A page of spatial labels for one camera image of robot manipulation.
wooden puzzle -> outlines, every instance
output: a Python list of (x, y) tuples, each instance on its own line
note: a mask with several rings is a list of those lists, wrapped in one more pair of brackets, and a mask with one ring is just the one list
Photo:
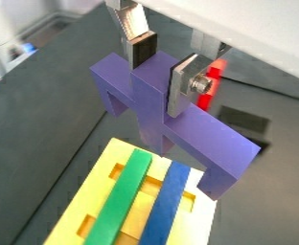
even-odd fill
[(208, 244), (204, 172), (111, 139), (46, 245)]

toy block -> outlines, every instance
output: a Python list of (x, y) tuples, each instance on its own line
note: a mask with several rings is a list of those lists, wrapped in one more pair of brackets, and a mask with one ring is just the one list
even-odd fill
[(213, 79), (213, 86), (205, 95), (198, 97), (197, 106), (204, 110), (209, 111), (212, 100), (217, 95), (218, 88), (221, 85), (222, 75), (225, 72), (226, 60), (217, 59), (209, 67), (206, 76)]
[(173, 162), (139, 245), (166, 244), (191, 168)]
[[(158, 154), (177, 144), (198, 159), (210, 170), (198, 188), (218, 200), (241, 179), (260, 147), (191, 103), (177, 118), (167, 115), (170, 69), (177, 63), (157, 52), (130, 71), (129, 61), (111, 54), (91, 70), (107, 111), (115, 116), (129, 107), (135, 111), (141, 139)], [(225, 63), (216, 65), (221, 69)], [(210, 70), (214, 78), (222, 70), (217, 67)]]
[(151, 166), (153, 154), (135, 149), (118, 179), (113, 192), (106, 200), (86, 245), (113, 244), (122, 229), (135, 196)]
[[(101, 213), (109, 196), (123, 176), (129, 160), (137, 149), (139, 149), (137, 146), (118, 139), (110, 141), (105, 153), (75, 195), (75, 199), (47, 238), (46, 245), (84, 244), (93, 227), (101, 220)], [(114, 242), (117, 245), (135, 245), (139, 243), (150, 220), (150, 213), (159, 198), (161, 189), (165, 186), (165, 178), (169, 177), (171, 160), (162, 158), (157, 154), (151, 153), (151, 155), (153, 163)], [(191, 168), (186, 186), (182, 190), (174, 222), (170, 227), (166, 241), (169, 245), (208, 244), (217, 202), (197, 187), (202, 175), (202, 171)], [(171, 187), (170, 191), (177, 191), (175, 189), (178, 189), (177, 186)], [(121, 209), (119, 205), (121, 201), (117, 203), (117, 210)]]

dark gray surface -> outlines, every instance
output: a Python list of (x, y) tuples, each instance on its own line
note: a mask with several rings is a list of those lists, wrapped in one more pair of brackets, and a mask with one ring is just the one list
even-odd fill
[(105, 113), (88, 67), (122, 52), (114, 28), (106, 11), (90, 14), (0, 83), (0, 244), (12, 243)]
[[(163, 16), (150, 20), (150, 25), (159, 34), (165, 32), (161, 49), (179, 58), (186, 56), (191, 30)], [(272, 120), (266, 132), (272, 146), (218, 203), (210, 245), (299, 245), (299, 100), (225, 80), (213, 115), (218, 115), (222, 105)], [(105, 116), (18, 245), (43, 244), (111, 137), (143, 146), (134, 112), (127, 111), (119, 119)], [(200, 167), (179, 147), (171, 149), (167, 157)]]

white wall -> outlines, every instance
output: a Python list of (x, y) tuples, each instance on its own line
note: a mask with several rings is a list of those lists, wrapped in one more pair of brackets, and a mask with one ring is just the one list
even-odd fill
[(55, 0), (2, 0), (2, 3), (18, 33), (55, 12)]
[(60, 11), (86, 14), (97, 8), (105, 0), (58, 0)]

metal bracket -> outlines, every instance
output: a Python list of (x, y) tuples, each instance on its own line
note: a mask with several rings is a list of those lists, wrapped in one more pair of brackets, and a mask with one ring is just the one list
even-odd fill
[(229, 50), (230, 46), (208, 33), (194, 29), (191, 47), (197, 53), (216, 60)]
[(205, 75), (212, 62), (208, 57), (191, 54), (171, 68), (167, 114), (173, 118), (177, 118), (191, 101), (197, 100), (198, 92), (206, 93), (210, 90), (213, 81)]

